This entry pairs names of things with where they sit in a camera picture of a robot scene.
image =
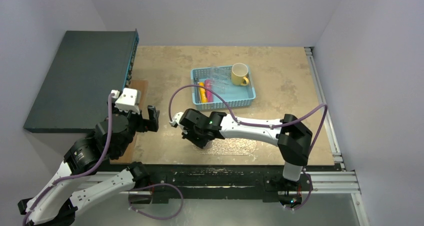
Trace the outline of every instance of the red object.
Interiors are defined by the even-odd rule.
[[[212,90],[211,81],[209,79],[206,79],[204,81],[204,87],[207,88],[208,90]],[[214,95],[211,92],[209,92],[208,90],[206,90],[207,102],[212,103],[214,101]]]

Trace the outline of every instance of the yellow mug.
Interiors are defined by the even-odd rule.
[[[249,68],[246,64],[238,62],[231,68],[231,82],[233,85],[246,86],[249,85],[248,79]]]

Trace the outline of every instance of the wooden work surface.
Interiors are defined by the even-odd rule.
[[[173,92],[190,84],[190,70],[245,63],[250,66],[256,99],[252,106],[235,108],[236,116],[281,119],[284,114],[301,117],[319,102],[310,67],[302,47],[236,46],[139,46],[132,72],[136,80],[148,80],[146,104],[160,110],[159,132],[138,134],[133,161],[145,164],[282,165],[276,146],[246,139],[216,139],[199,149],[181,130],[170,127],[168,104]],[[191,90],[180,91],[172,102],[171,114],[194,108]],[[322,114],[304,121],[315,134]],[[329,140],[323,128],[310,154],[309,165],[333,165]]]

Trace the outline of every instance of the blue plastic basket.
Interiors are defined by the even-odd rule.
[[[248,107],[252,105],[253,100],[256,98],[255,93],[255,87],[253,84],[253,79],[251,75],[251,70],[249,66],[247,66],[249,69],[248,78],[249,78],[249,85],[247,86],[236,86],[231,83],[230,77],[231,77],[231,68],[232,65],[228,66],[220,66],[219,68],[222,69],[223,72],[228,72],[228,80],[230,83],[225,87],[224,93],[219,93],[219,96],[221,96],[231,108],[236,107]],[[194,84],[194,78],[198,78],[200,82],[205,82],[211,75],[211,68],[210,67],[203,67],[203,68],[195,68],[191,70],[191,83]],[[197,110],[217,110],[217,109],[226,109],[227,107],[219,98],[216,96],[213,96],[213,102],[205,102],[205,103],[197,103],[196,102],[196,96],[195,96],[195,90],[199,90],[199,88],[192,87],[191,90],[191,97],[193,100],[193,104],[196,105]]]

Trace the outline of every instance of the cable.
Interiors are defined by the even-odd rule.
[[[109,94],[108,98],[107,98],[107,114],[108,114],[108,126],[107,126],[107,137],[106,137],[106,143],[104,145],[104,149],[103,152],[101,153],[100,158],[98,159],[97,163],[88,171],[77,174],[77,175],[71,175],[71,176],[65,176],[65,177],[61,177],[56,179],[55,181],[53,181],[51,183],[50,186],[46,187],[41,193],[40,195],[37,197],[37,199],[34,201],[34,203],[32,204],[32,206],[29,208],[29,211],[25,214],[25,217],[23,217],[23,222],[22,225],[26,226],[27,225],[27,220],[30,217],[30,214],[34,211],[34,208],[37,206],[37,204],[41,201],[41,199],[51,190],[53,189],[58,183],[64,181],[64,180],[72,180],[72,179],[77,179],[77,178],[81,178],[81,177],[85,177],[87,175],[90,175],[91,173],[93,173],[95,170],[97,170],[97,168],[102,164],[103,160],[106,157],[106,154],[108,153],[108,149],[109,149],[109,145],[111,144],[111,137],[112,137],[112,96],[114,96],[114,93]]]
[[[181,193],[181,191],[176,186],[169,184],[169,183],[157,183],[157,184],[149,185],[149,186],[146,186],[146,187],[134,188],[134,189],[131,189],[130,191],[142,191],[142,190],[147,190],[147,189],[150,189],[150,188],[155,188],[156,186],[168,186],[168,187],[175,189],[178,192],[179,196],[181,197],[181,204],[179,206],[179,209],[174,214],[172,214],[171,216],[167,216],[167,217],[153,216],[153,215],[147,214],[145,212],[142,212],[142,211],[134,208],[133,205],[130,202],[130,199],[128,199],[129,210],[131,209],[132,211],[134,211],[136,213],[139,213],[141,215],[144,215],[144,216],[149,217],[149,218],[154,219],[154,220],[169,220],[169,219],[174,218],[175,216],[177,216],[181,212],[181,209],[183,209],[183,204],[184,204],[183,193]]]
[[[231,117],[241,125],[253,126],[253,127],[262,127],[262,128],[270,128],[271,127],[271,125],[267,125],[267,124],[249,123],[249,122],[242,122],[242,121],[237,120],[237,117],[234,115],[233,110],[231,109],[230,105],[221,96],[219,96],[216,92],[212,91],[209,88],[206,88],[206,87],[201,86],[201,85],[196,85],[196,84],[188,84],[188,85],[182,86],[172,94],[172,96],[169,100],[169,106],[168,106],[168,114],[169,114],[169,121],[170,122],[172,122],[171,106],[172,106],[172,101],[173,101],[175,95],[179,91],[181,91],[185,88],[189,88],[189,87],[202,88],[202,89],[205,89],[206,91],[211,92],[213,95],[215,95],[218,99],[220,99],[224,103],[224,105],[227,107]],[[320,105],[318,105],[317,107],[312,109],[309,113],[307,113],[305,116],[300,117],[300,118],[293,120],[291,122],[282,123],[282,124],[279,124],[279,125],[272,125],[272,128],[280,128],[280,127],[287,127],[287,126],[290,126],[290,125],[295,125],[295,124],[309,118],[309,116],[313,115],[316,111],[318,111],[322,107],[324,107],[324,112],[322,113],[321,122],[319,122],[319,126],[318,126],[318,129],[316,130],[315,137],[313,138],[312,143],[310,144],[310,148],[309,148],[309,153],[311,153],[312,148],[314,147],[315,143],[317,142],[318,135],[320,134],[321,129],[323,128],[323,125],[324,125],[324,121],[326,119],[326,115],[327,115],[327,111],[328,111],[327,104],[321,103]],[[305,168],[303,168],[302,173],[305,174],[306,177],[309,180],[309,192],[308,192],[305,200],[299,206],[297,206],[296,208],[293,208],[293,210],[298,210],[301,207],[303,207],[303,205],[305,205],[305,203],[309,200],[309,197],[311,196],[311,193],[312,193],[312,190],[313,190],[311,176],[305,172]]]

